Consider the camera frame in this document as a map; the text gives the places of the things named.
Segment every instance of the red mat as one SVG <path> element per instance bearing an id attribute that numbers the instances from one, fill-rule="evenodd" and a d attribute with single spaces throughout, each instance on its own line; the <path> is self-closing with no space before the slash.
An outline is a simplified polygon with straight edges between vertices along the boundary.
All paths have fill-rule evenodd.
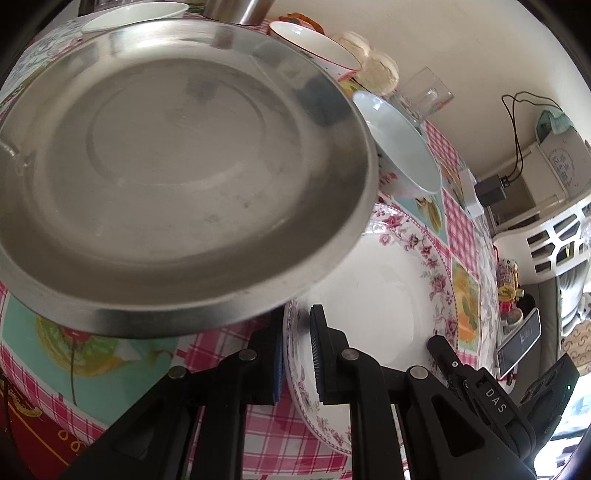
<path id="1" fill-rule="evenodd" d="M 0 380 L 0 427 L 4 431 L 5 381 Z M 11 383 L 8 384 L 8 412 L 18 454 L 38 480 L 56 480 L 86 448 L 84 443 L 31 405 Z"/>

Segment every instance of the stainless steel cup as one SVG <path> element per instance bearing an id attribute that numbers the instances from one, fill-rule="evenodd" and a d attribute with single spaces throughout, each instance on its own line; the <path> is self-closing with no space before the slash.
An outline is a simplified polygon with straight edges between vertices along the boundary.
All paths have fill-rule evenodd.
<path id="1" fill-rule="evenodd" d="M 209 0 L 203 15 L 236 25 L 260 25 L 274 0 Z"/>

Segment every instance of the power adapter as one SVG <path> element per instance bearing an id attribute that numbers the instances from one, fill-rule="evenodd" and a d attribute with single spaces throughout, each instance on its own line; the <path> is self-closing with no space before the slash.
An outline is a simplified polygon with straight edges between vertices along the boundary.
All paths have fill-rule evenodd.
<path id="1" fill-rule="evenodd" d="M 477 183 L 474 185 L 474 190 L 483 207 L 488 207 L 507 198 L 505 186 L 498 175 L 493 175 Z"/>

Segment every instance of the bowl rim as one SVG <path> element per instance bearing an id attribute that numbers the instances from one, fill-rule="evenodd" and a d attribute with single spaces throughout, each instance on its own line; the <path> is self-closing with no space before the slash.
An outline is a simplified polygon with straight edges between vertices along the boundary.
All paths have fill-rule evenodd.
<path id="1" fill-rule="evenodd" d="M 330 37 L 327 37 L 326 35 L 324 35 L 324 34 L 322 34 L 322 33 L 320 33 L 320 32 L 317 32 L 316 30 L 312 30 L 311 28 L 307 28 L 307 29 L 308 29 L 308 30 L 310 30 L 310 31 L 311 31 L 311 32 L 312 32 L 314 35 L 319 35 L 319 36 L 321 36 L 321 37 L 324 37 L 325 39 L 327 39 L 327 40 L 330 40 L 332 43 L 335 43 L 335 44 L 336 44 L 336 45 L 338 45 L 340 48 L 342 48 L 342 49 L 343 49 L 345 52 L 347 52 L 347 53 L 349 54 L 349 56 L 350 56 L 350 57 L 351 57 L 351 58 L 352 58 L 352 59 L 353 59 L 353 60 L 354 60 L 354 61 L 357 63 L 357 65 L 359 66 L 359 68 L 357 68 L 357 69 L 352 69 L 352 68 L 350 68 L 350 67 L 346 67 L 345 65 L 341 65 L 340 63 L 336 63 L 336 62 L 335 62 L 335 61 L 333 61 L 333 60 L 329 60 L 329 59 L 327 59 L 327 58 L 324 58 L 322 55 L 318 55 L 316 52 L 313 52 L 313 51 L 311 51 L 311 50 L 308 50 L 307 48 L 305 48 L 305 47 L 303 47 L 303 46 L 301 46 L 301 45 L 299 45 L 299 44 L 297 44 L 297 43 L 295 43 L 295 42 L 292 42 L 292 41 L 291 41 L 289 38 L 287 38 L 287 37 L 285 37 L 285 36 L 281 35 L 281 34 L 280 34 L 280 33 L 279 33 L 277 30 L 275 30 L 275 29 L 273 28 L 273 24 L 287 24 L 287 25 L 296 26 L 296 27 L 300 27 L 300 28 L 307 28 L 307 27 L 302 27 L 301 25 L 297 25 L 297 24 L 295 24 L 295 23 L 292 23 L 292 22 L 284 22 L 284 21 L 280 21 L 280 20 L 275 20 L 275 21 L 273 21 L 273 22 L 269 23 L 269 29 L 270 29 L 270 30 L 271 30 L 273 33 L 275 33 L 276 35 L 279 35 L 279 36 L 280 36 L 280 37 L 281 37 L 283 40 L 285 40 L 286 42 L 288 42 L 288 43 L 290 43 L 290 44 L 292 44 L 292 45 L 294 45 L 294 46 L 296 46 L 296 47 L 298 47 L 299 49 L 301 49 L 301 50 L 304 50 L 304 51 L 308 52 L 309 54 L 311 54 L 311 55 L 313 55 L 313 56 L 315 56 L 315 57 L 318 57 L 318 58 L 320 58 L 320 59 L 322 59 L 322 60 L 324 60 L 324 61 L 327 61 L 327 62 L 329 62 L 329 63 L 332 63 L 333 65 L 336 65 L 336 66 L 338 66 L 338 67 L 341 67 L 342 69 L 346 69 L 346 70 L 349 70 L 349 71 L 351 71 L 351 72 L 360 72 L 360 71 L 362 70 L 362 68 L 363 68 L 363 67 L 362 67 L 362 65 L 361 65 L 361 62 L 360 62 L 360 61 L 359 61 L 357 58 L 355 58 L 355 56 L 354 56 L 354 55 L 353 55 L 353 54 L 352 54 L 352 53 L 351 53 L 349 50 L 347 50 L 347 49 L 346 49 L 344 46 L 342 46 L 340 43 L 338 43 L 338 42 L 335 42 L 335 41 L 334 41 L 332 38 L 330 38 Z"/>
<path id="2" fill-rule="evenodd" d="M 114 14 L 115 12 L 118 12 L 120 9 L 122 8 L 126 8 L 127 10 L 133 9 L 133 10 L 137 10 L 137 9 L 145 9 L 148 8 L 146 7 L 146 5 L 154 5 L 154 4 L 168 4 L 170 6 L 176 6 L 175 10 L 172 10 L 169 13 L 163 14 L 163 15 L 159 15 L 155 18 L 146 18 L 145 20 L 138 20 L 138 21 L 134 21 L 134 22 L 118 22 L 115 23 L 113 25 L 109 25 L 109 26 L 103 26 L 103 27 L 92 27 L 92 24 L 97 23 L 98 19 L 104 18 L 105 16 L 109 15 L 111 16 L 111 14 Z M 162 1 L 162 2 L 146 2 L 143 4 L 130 4 L 130 5 L 122 5 L 119 8 L 116 8 L 114 10 L 110 10 L 108 12 L 105 12 L 102 15 L 99 15 L 96 18 L 93 18 L 92 20 L 88 21 L 87 23 L 85 23 L 84 25 L 82 25 L 82 28 L 80 29 L 81 33 L 86 34 L 86 33 L 97 33 L 97 32 L 105 32 L 105 31 L 109 31 L 109 30 L 114 30 L 116 28 L 121 28 L 121 27 L 126 27 L 127 25 L 133 25 L 136 23 L 141 23 L 141 22 L 149 22 L 151 20 L 164 20 L 170 17 L 173 17 L 175 15 L 181 14 L 181 13 L 185 13 L 187 10 L 189 9 L 189 6 L 187 4 L 181 3 L 181 2 L 166 2 L 166 1 Z"/>
<path id="3" fill-rule="evenodd" d="M 371 92 L 364 92 L 362 90 L 358 90 L 357 92 L 355 92 L 352 96 L 352 100 L 353 103 L 355 104 L 355 106 L 357 107 L 357 109 L 359 110 L 359 113 L 361 113 L 361 116 L 363 117 L 363 120 L 365 120 L 365 116 L 363 115 L 363 112 L 361 111 L 361 108 L 359 108 L 356 99 L 359 98 L 375 98 L 378 99 L 380 104 L 385 105 L 385 107 L 387 108 L 387 110 L 389 111 L 394 111 L 394 114 L 396 115 L 397 118 L 401 119 L 403 121 L 403 123 L 407 124 L 409 127 L 411 127 L 415 132 L 417 131 L 416 128 L 414 127 L 414 125 L 408 121 L 408 119 L 392 104 L 388 103 L 386 100 L 384 100 L 383 98 L 379 97 L 378 95 L 375 95 Z M 425 187 L 423 187 L 422 185 L 418 184 L 414 179 L 411 178 L 411 176 L 404 171 L 399 165 L 396 164 L 396 162 L 390 157 L 390 155 L 388 156 L 388 161 L 390 163 L 392 163 L 397 169 L 400 170 L 400 172 L 402 172 L 406 178 L 406 180 L 408 180 L 410 183 L 413 184 L 413 186 L 419 190 L 422 190 L 424 193 L 429 194 L 429 195 L 435 195 L 438 192 L 441 191 L 441 188 L 443 186 L 443 179 L 441 176 L 441 168 L 439 167 L 439 164 L 435 158 L 435 155 L 433 154 L 433 152 L 431 151 L 431 148 L 429 147 L 429 144 L 427 143 L 427 141 L 423 138 L 423 136 L 417 132 L 418 137 L 422 140 L 422 142 L 425 144 L 425 147 L 427 149 L 427 152 L 429 153 L 429 155 L 431 155 L 431 158 L 433 159 L 433 164 L 435 166 L 435 168 L 437 169 L 437 172 L 439 173 L 439 188 L 437 190 L 430 190 L 427 189 Z M 376 142 L 377 145 L 379 145 L 379 147 L 384 150 L 384 148 L 382 147 L 382 145 L 380 145 L 380 143 L 374 138 L 374 141 Z"/>

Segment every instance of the stainless steel plate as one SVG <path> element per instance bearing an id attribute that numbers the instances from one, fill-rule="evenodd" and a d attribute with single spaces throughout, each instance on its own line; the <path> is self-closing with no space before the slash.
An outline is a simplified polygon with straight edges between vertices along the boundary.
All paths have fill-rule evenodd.
<path id="1" fill-rule="evenodd" d="M 210 21 L 82 44 L 22 92 L 0 141 L 0 280 L 104 335 L 196 332 L 286 301 L 353 247 L 378 184 L 337 84 Z"/>

